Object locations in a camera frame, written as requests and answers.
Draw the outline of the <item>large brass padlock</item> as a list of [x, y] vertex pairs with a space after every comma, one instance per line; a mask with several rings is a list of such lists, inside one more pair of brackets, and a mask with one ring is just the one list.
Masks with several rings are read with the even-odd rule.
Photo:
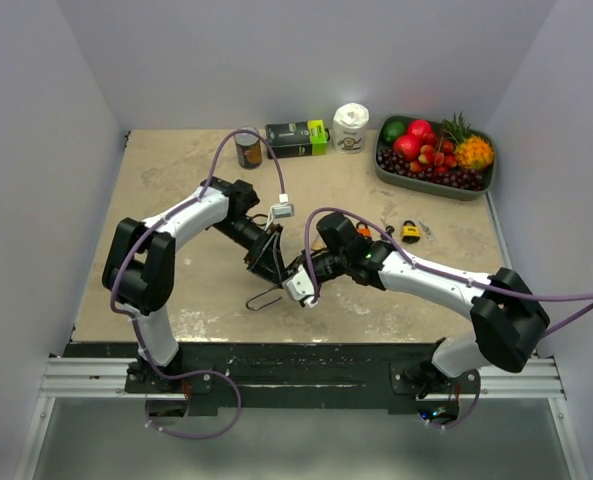
[[280, 289], [278, 287], [272, 286], [269, 289], [264, 290], [253, 297], [250, 297], [245, 302], [245, 308], [249, 311], [257, 312], [270, 307], [281, 300], [282, 294], [280, 293]]

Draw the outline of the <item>orange padlock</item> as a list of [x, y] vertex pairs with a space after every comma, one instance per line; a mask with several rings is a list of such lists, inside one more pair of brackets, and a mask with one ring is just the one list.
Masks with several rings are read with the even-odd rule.
[[365, 224], [363, 222], [357, 222], [356, 229], [362, 236], [369, 238], [369, 239], [372, 238], [371, 230], [367, 224]]

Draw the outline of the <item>yellow padlock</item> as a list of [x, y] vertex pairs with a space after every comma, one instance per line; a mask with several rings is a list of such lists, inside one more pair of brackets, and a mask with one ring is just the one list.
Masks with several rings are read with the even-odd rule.
[[415, 244], [421, 239], [421, 230], [410, 219], [405, 220], [401, 229], [401, 240], [405, 244]]

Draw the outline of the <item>yellow padlock keys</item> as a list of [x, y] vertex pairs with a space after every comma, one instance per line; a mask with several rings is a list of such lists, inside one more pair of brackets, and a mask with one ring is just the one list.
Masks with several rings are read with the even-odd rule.
[[436, 237], [435, 237], [432, 229], [426, 223], [424, 223], [423, 221], [419, 220], [418, 221], [418, 225], [422, 229], [425, 237], [427, 238], [427, 240], [429, 242], [432, 242], [432, 243], [436, 243], [437, 242]]

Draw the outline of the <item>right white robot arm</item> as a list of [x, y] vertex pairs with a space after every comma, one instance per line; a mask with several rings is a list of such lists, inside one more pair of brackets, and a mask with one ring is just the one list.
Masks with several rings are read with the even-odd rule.
[[549, 326], [540, 303], [510, 269], [484, 274], [425, 262], [388, 237], [361, 234], [341, 212], [321, 218], [316, 229], [323, 251], [304, 252], [282, 283], [292, 300], [313, 307], [323, 283], [346, 275], [359, 285], [410, 294], [471, 321], [472, 333], [438, 341], [428, 358], [405, 370], [408, 381], [432, 392], [445, 392], [460, 375], [487, 365], [521, 372]]

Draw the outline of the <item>brown tin can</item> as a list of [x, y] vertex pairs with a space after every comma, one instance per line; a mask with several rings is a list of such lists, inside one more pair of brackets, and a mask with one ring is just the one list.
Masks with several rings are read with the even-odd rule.
[[255, 169], [262, 163], [259, 132], [254, 127], [242, 127], [234, 135], [239, 165], [244, 169]]

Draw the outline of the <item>white paper roll cup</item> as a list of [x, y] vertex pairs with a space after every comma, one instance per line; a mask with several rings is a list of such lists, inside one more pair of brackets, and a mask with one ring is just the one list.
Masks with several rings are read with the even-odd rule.
[[369, 110], [359, 103], [347, 103], [337, 108], [333, 116], [332, 140], [334, 148], [347, 154], [364, 149]]

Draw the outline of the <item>red apple lower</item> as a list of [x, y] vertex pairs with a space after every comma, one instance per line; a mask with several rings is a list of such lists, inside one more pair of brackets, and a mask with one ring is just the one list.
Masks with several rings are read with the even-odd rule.
[[404, 134], [395, 140], [392, 150], [399, 155], [402, 155], [408, 161], [416, 160], [420, 154], [422, 141], [419, 137], [413, 134]]

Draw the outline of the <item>red apple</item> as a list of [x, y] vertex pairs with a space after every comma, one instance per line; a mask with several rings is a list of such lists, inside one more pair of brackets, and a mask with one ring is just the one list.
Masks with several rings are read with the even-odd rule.
[[433, 129], [427, 120], [415, 119], [409, 123], [406, 133], [423, 140], [426, 135], [433, 133]]
[[413, 134], [404, 134], [395, 140], [392, 150], [399, 155], [402, 155], [408, 161], [416, 160], [420, 154], [422, 141], [419, 137]]

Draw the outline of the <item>grey fruit tray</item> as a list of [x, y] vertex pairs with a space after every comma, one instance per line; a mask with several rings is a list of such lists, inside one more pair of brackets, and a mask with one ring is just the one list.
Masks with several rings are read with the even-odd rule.
[[377, 177], [414, 191], [471, 201], [493, 182], [497, 155], [491, 138], [461, 113], [440, 122], [393, 115], [374, 147]]

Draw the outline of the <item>green lime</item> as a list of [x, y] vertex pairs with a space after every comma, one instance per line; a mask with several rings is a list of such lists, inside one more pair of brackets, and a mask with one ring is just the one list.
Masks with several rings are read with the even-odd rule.
[[406, 133], [406, 125], [399, 120], [388, 121], [380, 132], [380, 140], [386, 145], [392, 145], [400, 136]]

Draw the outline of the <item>strawberry pile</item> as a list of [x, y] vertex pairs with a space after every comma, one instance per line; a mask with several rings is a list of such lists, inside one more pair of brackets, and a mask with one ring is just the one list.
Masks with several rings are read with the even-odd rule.
[[438, 173], [447, 173], [456, 167], [454, 143], [444, 137], [438, 137], [433, 132], [425, 133], [421, 137], [419, 155], [409, 165], [410, 171], [417, 174], [430, 169]]

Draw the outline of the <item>dark grape bunch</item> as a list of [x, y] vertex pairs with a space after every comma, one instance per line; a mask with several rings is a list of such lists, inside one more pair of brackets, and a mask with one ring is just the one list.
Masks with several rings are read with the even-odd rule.
[[483, 173], [446, 164], [434, 166], [417, 158], [407, 159], [392, 149], [380, 149], [375, 154], [376, 173], [386, 179], [444, 186], [466, 191], [481, 191], [485, 186]]

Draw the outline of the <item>small pineapple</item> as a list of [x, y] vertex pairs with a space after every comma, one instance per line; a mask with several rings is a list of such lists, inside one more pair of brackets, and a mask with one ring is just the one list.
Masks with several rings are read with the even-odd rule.
[[473, 132], [462, 113], [454, 114], [451, 119], [443, 119], [442, 130], [455, 145], [459, 167], [482, 172], [493, 164], [495, 156], [492, 146]]

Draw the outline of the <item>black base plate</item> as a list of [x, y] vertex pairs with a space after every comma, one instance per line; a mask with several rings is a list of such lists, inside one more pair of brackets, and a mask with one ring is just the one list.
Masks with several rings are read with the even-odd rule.
[[368, 409], [451, 420], [480, 390], [472, 369], [455, 379], [429, 370], [432, 344], [183, 343], [158, 370], [138, 359], [126, 390], [179, 396], [190, 414], [219, 408]]

